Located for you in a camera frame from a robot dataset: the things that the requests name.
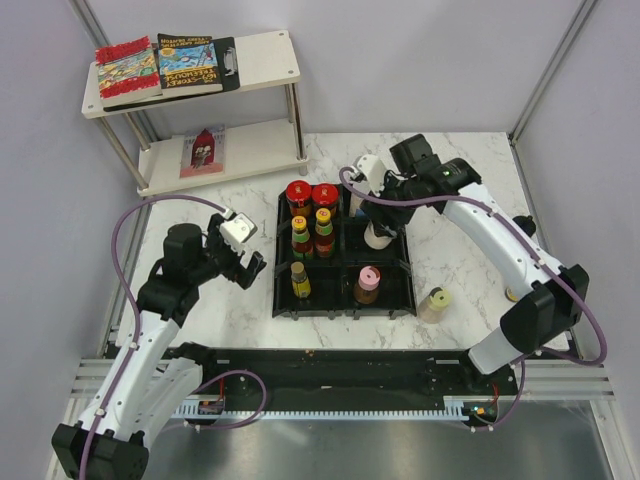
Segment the clear jar grey lid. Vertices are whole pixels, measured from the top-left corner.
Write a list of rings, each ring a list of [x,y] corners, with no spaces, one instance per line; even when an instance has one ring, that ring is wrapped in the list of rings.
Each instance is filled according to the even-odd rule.
[[[355,194],[351,194],[349,201],[349,217],[364,218],[366,214],[362,209],[363,199]]]

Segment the small yellow label bottle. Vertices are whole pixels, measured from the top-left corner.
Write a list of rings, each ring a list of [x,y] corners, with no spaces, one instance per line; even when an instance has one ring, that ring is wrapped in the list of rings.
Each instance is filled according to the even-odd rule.
[[[302,262],[293,262],[290,266],[291,283],[294,295],[298,299],[307,299],[311,295],[311,285]]]

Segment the green label sauce bottle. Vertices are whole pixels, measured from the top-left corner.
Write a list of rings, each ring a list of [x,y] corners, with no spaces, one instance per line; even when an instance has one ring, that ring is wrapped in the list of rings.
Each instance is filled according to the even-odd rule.
[[[304,216],[295,216],[291,220],[292,227],[292,251],[296,259],[312,260],[314,258],[314,245]]]

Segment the yellow cap sauce bottle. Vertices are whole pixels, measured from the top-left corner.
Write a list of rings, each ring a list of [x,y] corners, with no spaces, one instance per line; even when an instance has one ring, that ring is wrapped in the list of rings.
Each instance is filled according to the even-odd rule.
[[[326,208],[316,211],[314,249],[319,258],[331,258],[335,252],[335,232],[331,212]]]

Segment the pink lid spice jar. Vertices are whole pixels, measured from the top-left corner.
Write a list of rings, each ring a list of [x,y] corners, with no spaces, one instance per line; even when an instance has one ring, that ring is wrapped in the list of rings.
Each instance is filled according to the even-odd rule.
[[[355,300],[364,305],[372,304],[378,297],[381,274],[374,266],[363,267],[354,285]]]

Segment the black compartment organizer tray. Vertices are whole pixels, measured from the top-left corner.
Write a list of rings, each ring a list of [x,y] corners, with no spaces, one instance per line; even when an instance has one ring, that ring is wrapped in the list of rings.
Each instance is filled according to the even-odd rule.
[[[364,241],[368,219],[351,217],[351,193],[342,186],[337,190],[340,193],[339,209],[333,220],[336,251],[330,258],[316,256],[303,262],[311,287],[311,295],[306,299],[294,294],[290,264],[297,258],[291,245],[292,215],[286,195],[279,194],[272,316],[293,320],[302,317],[334,319],[341,315],[354,319],[382,316],[394,320],[414,315],[417,303],[406,234],[399,233],[382,250],[369,248]],[[377,268],[381,274],[378,296],[371,304],[362,304],[354,296],[359,273],[366,266]]]

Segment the red lid sauce jar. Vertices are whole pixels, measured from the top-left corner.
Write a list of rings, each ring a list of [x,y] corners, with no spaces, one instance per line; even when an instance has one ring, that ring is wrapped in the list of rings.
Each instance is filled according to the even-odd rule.
[[[312,186],[304,180],[295,180],[288,184],[285,197],[293,217],[308,218],[312,213]]]

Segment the yellow lid spice jar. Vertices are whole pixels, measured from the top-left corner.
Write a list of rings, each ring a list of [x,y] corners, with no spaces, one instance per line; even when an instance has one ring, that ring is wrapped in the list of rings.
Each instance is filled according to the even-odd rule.
[[[435,287],[420,302],[417,316],[428,324],[439,323],[452,301],[451,293],[443,287]]]

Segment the brown cap small bottle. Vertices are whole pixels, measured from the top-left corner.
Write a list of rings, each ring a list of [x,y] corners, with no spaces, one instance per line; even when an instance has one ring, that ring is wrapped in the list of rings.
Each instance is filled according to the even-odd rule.
[[[513,291],[511,290],[510,287],[506,287],[505,288],[505,297],[513,303],[516,303],[518,301],[518,297],[513,293]]]

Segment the white two-tier shelf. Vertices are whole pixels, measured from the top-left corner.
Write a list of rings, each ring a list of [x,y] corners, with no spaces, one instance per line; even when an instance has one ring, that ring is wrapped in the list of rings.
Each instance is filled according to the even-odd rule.
[[[142,197],[295,169],[308,171],[297,84],[301,72],[288,31],[276,30],[235,40],[239,87],[229,92],[163,103],[146,102],[119,111],[140,147],[130,155],[108,121],[97,70],[89,68],[81,112],[94,120],[134,178]],[[185,132],[199,126],[226,126],[221,173],[181,177]]]

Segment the black lid clear jar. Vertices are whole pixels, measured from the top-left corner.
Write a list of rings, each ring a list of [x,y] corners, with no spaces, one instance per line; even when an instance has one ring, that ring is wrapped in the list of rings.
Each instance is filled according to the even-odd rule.
[[[527,237],[532,238],[536,234],[537,226],[532,215],[517,215],[513,222]]]

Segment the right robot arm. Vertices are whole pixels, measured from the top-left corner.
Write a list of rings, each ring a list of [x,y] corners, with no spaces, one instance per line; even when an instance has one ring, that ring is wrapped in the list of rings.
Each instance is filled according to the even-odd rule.
[[[362,206],[372,247],[390,241],[409,223],[420,199],[462,230],[498,269],[515,304],[499,325],[466,353],[458,381],[467,392],[483,392],[504,365],[534,353],[571,329],[582,315],[589,276],[579,265],[564,266],[541,249],[499,207],[480,174],[464,159],[443,162],[421,134],[391,147],[388,169],[374,155],[359,157],[356,178],[366,181]]]

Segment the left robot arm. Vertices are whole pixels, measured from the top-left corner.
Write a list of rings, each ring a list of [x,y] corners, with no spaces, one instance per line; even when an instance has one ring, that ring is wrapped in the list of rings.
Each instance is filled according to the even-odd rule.
[[[172,226],[163,255],[133,303],[136,318],[100,389],[72,425],[59,425],[52,447],[71,479],[139,479],[151,447],[187,396],[208,393],[219,369],[204,359],[172,359],[156,367],[199,299],[199,288],[219,276],[248,289],[266,266],[255,252],[241,264],[256,225],[244,214],[211,216],[206,229]]]

